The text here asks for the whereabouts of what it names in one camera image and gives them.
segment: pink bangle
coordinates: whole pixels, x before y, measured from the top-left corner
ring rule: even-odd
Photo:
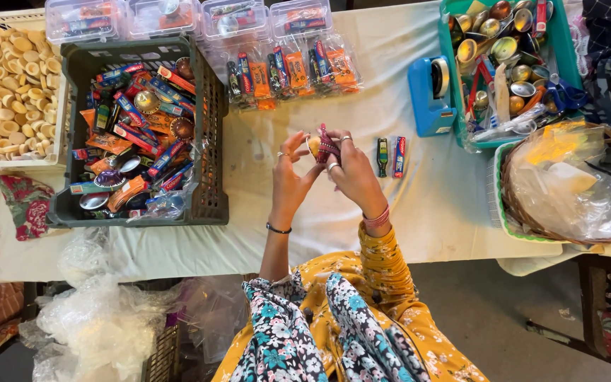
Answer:
[[[385,223],[388,223],[390,219],[390,208],[386,205],[386,209],[384,212],[376,219],[369,220],[365,214],[362,214],[362,221],[365,223],[367,228],[379,228],[382,227]]]

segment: woman's hand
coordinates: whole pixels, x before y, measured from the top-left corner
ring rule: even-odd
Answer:
[[[331,169],[331,178],[344,195],[360,206],[367,219],[378,218],[386,210],[388,200],[381,191],[369,159],[355,147],[352,139],[341,141],[343,137],[351,137],[350,131],[331,130],[327,135],[332,139],[338,138],[341,148],[341,166]],[[330,155],[327,167],[335,162],[336,157]]]
[[[291,228],[296,210],[324,169],[321,164],[316,164],[303,178],[294,173],[293,163],[304,155],[310,155],[308,149],[299,149],[309,136],[300,131],[280,145],[280,152],[286,155],[280,155],[272,169],[272,212],[268,217],[268,222],[276,230]]]

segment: tape roll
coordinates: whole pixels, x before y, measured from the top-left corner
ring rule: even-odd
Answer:
[[[449,67],[444,58],[438,57],[430,61],[430,77],[433,80],[433,96],[444,97],[449,85]]]

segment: green plastic crate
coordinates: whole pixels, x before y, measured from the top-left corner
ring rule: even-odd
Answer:
[[[227,224],[228,199],[223,192],[223,118],[228,112],[226,90],[196,45],[185,37],[63,44],[61,54],[63,73],[72,85],[67,172],[65,188],[50,201],[49,212],[46,214],[47,225],[52,228],[74,228]],[[114,69],[135,62],[143,62],[146,69],[153,73],[160,65],[172,68],[180,57],[190,57],[190,66],[196,78],[195,137],[204,137],[208,142],[202,149],[202,159],[195,161],[193,184],[185,195],[185,210],[173,219],[143,218],[129,223],[126,219],[85,218],[79,203],[81,196],[73,195],[69,185],[80,181],[79,175],[86,172],[83,168],[84,161],[75,160],[72,150],[86,147],[88,125],[80,111],[85,109],[84,95],[89,91],[91,79],[95,78],[103,67]]]
[[[480,1],[487,7],[494,5],[497,0],[482,0]],[[440,38],[440,51],[447,57],[449,64],[449,81],[451,82],[450,97],[452,106],[456,108],[456,119],[454,120],[454,133],[456,134],[456,143],[463,147],[462,136],[466,136],[466,117],[464,108],[461,102],[462,91],[459,84],[458,73],[456,70],[456,62],[454,59],[454,50],[452,49],[452,39],[449,37],[449,14],[466,13],[470,8],[472,0],[442,0],[440,3],[440,21],[438,22],[438,36]],[[576,67],[576,54],[574,54],[574,45],[572,36],[567,22],[567,15],[561,0],[554,0],[555,12],[546,26],[548,33],[548,44],[555,50],[555,60],[558,66],[558,74],[565,81],[578,89],[583,89],[581,76]],[[479,149],[496,148],[504,143],[519,141],[524,137],[515,137],[508,140],[500,140],[496,142],[474,142],[472,145]]]

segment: chair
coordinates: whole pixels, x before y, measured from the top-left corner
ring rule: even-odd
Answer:
[[[584,340],[557,332],[532,320],[527,321],[527,330],[611,363],[601,317],[599,317],[599,311],[606,309],[605,290],[607,273],[611,272],[611,257],[587,254],[575,257],[572,261],[576,262],[579,268]]]

